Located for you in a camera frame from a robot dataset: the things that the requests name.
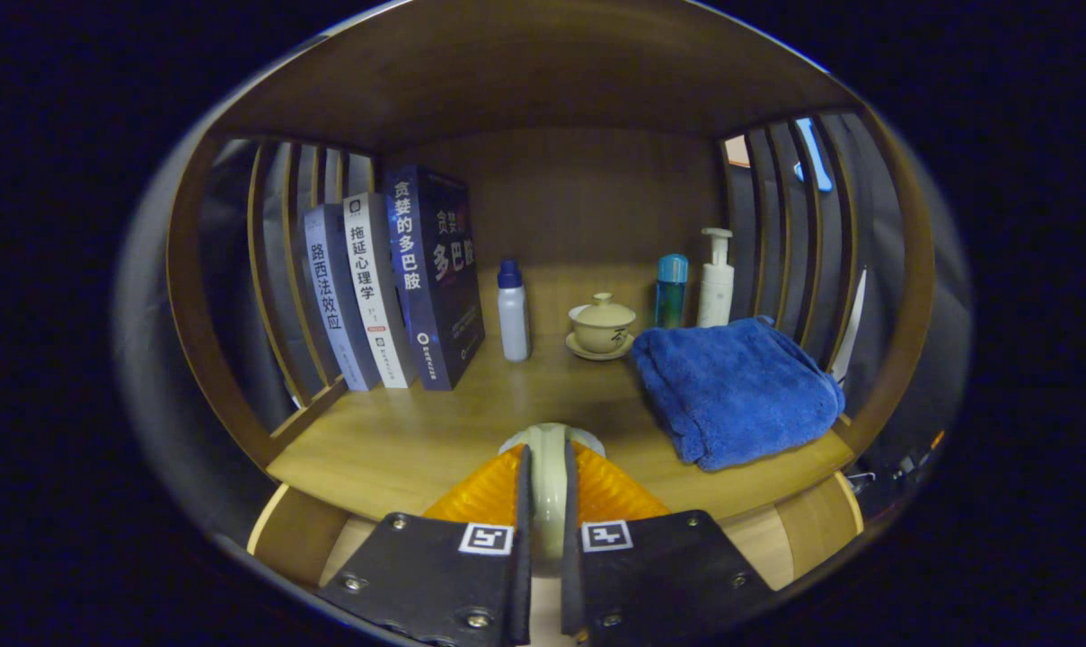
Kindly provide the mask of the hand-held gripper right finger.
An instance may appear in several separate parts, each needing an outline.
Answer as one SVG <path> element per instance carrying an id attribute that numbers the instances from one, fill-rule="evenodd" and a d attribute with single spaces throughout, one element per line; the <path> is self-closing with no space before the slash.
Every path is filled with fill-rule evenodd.
<path id="1" fill-rule="evenodd" d="M 703 510 L 578 518 L 579 447 L 564 447 L 561 631 L 582 646 L 711 646 L 767 613 L 773 589 Z"/>

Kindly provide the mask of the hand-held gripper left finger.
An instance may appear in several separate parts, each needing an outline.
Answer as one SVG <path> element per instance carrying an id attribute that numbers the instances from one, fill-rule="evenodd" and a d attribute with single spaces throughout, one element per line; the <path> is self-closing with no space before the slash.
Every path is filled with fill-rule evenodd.
<path id="1" fill-rule="evenodd" d="M 494 519 L 388 513 L 318 594 L 424 646 L 529 643 L 531 459 L 518 445 L 460 483 L 496 495 Z"/>

